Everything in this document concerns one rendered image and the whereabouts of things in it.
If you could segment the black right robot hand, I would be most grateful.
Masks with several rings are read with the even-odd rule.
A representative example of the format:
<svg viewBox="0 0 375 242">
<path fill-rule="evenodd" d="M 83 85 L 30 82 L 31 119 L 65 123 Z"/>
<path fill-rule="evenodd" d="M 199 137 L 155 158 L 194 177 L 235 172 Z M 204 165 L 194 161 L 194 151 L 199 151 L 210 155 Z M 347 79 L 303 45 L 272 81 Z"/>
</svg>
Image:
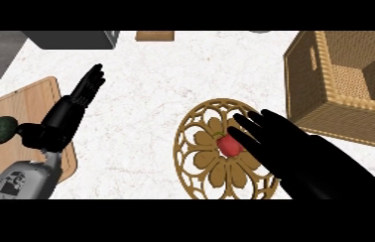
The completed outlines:
<svg viewBox="0 0 375 242">
<path fill-rule="evenodd" d="M 309 135 L 267 109 L 233 117 L 250 135 L 235 127 L 227 132 L 292 199 L 375 199 L 375 176 L 320 136 Z"/>
</svg>

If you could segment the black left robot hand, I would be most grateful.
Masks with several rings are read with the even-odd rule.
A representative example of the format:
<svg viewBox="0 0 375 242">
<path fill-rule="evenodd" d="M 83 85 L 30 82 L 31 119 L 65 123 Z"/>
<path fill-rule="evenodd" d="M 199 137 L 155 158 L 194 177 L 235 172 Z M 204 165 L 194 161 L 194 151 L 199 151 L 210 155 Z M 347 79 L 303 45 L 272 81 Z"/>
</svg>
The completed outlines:
<svg viewBox="0 0 375 242">
<path fill-rule="evenodd" d="M 86 109 L 105 83 L 102 64 L 96 64 L 84 75 L 72 93 L 52 107 L 40 124 L 18 126 L 22 145 L 47 152 L 62 152 L 69 145 L 84 118 Z"/>
</svg>

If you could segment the red bell pepper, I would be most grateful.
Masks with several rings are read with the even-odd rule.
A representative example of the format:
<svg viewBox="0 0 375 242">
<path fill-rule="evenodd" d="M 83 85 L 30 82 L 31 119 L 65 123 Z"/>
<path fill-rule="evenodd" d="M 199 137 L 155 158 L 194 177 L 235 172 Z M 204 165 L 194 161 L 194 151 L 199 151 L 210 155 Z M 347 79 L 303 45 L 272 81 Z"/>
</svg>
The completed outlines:
<svg viewBox="0 0 375 242">
<path fill-rule="evenodd" d="M 220 149 L 222 154 L 227 157 L 236 157 L 244 151 L 244 146 L 236 141 L 236 139 L 226 134 L 225 132 L 217 132 L 217 147 Z"/>
</svg>

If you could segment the round gold cutout placemat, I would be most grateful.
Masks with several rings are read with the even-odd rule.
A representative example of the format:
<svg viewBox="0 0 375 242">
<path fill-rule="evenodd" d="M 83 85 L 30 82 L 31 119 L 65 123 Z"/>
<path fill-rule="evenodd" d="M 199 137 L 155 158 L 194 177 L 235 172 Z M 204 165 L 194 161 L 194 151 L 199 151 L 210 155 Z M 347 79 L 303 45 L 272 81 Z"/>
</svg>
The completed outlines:
<svg viewBox="0 0 375 242">
<path fill-rule="evenodd" d="M 245 149 L 227 151 L 223 143 L 233 126 L 247 135 L 233 114 L 248 115 L 254 108 L 244 102 L 207 100 L 182 119 L 173 146 L 177 178 L 194 199 L 269 199 L 279 180 L 270 172 L 260 174 L 261 164 Z"/>
</svg>

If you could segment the brown wicker basket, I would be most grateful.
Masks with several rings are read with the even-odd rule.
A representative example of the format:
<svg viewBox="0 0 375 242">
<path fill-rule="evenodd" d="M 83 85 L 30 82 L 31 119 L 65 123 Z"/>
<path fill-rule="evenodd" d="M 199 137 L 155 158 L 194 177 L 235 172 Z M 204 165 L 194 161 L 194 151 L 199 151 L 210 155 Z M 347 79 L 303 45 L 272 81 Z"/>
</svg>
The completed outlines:
<svg viewBox="0 0 375 242">
<path fill-rule="evenodd" d="M 284 54 L 288 120 L 375 146 L 375 31 L 301 31 Z"/>
</svg>

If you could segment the wooden cutting board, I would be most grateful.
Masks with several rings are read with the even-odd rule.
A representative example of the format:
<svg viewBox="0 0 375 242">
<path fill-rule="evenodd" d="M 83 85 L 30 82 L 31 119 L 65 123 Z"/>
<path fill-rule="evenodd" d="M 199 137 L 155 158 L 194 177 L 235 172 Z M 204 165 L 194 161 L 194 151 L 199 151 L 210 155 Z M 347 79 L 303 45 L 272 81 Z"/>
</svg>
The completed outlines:
<svg viewBox="0 0 375 242">
<path fill-rule="evenodd" d="M 40 124 L 61 98 L 58 80 L 49 76 L 0 97 L 0 117 L 12 116 L 18 124 Z M 44 163 L 46 156 L 40 150 L 27 148 L 15 135 L 0 144 L 0 173 L 18 161 Z"/>
</svg>

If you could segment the dark green avocado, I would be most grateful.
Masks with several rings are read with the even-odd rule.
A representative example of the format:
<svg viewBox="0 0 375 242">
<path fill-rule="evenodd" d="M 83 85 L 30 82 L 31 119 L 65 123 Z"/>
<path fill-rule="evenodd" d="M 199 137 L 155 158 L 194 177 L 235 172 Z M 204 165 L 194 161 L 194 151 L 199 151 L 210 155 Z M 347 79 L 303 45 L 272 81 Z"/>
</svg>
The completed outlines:
<svg viewBox="0 0 375 242">
<path fill-rule="evenodd" d="M 0 117 L 0 144 L 5 144 L 15 136 L 18 120 L 12 116 Z"/>
</svg>

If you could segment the dark grey appliance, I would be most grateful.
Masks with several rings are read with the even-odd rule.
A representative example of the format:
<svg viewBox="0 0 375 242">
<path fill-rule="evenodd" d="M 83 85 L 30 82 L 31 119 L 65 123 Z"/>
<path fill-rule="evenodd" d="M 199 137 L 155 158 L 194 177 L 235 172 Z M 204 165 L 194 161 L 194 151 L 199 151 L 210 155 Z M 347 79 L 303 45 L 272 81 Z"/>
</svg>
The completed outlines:
<svg viewBox="0 0 375 242">
<path fill-rule="evenodd" d="M 120 31 L 24 31 L 43 50 L 112 50 Z"/>
</svg>

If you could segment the small wooden block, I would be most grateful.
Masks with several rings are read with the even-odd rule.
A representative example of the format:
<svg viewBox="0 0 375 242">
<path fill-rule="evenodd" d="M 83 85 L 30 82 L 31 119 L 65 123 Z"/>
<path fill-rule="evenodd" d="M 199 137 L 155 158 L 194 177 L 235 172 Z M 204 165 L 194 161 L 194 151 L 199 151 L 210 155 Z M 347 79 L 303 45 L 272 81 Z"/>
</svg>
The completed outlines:
<svg viewBox="0 0 375 242">
<path fill-rule="evenodd" d="M 134 39 L 139 42 L 173 42 L 173 31 L 137 31 Z"/>
</svg>

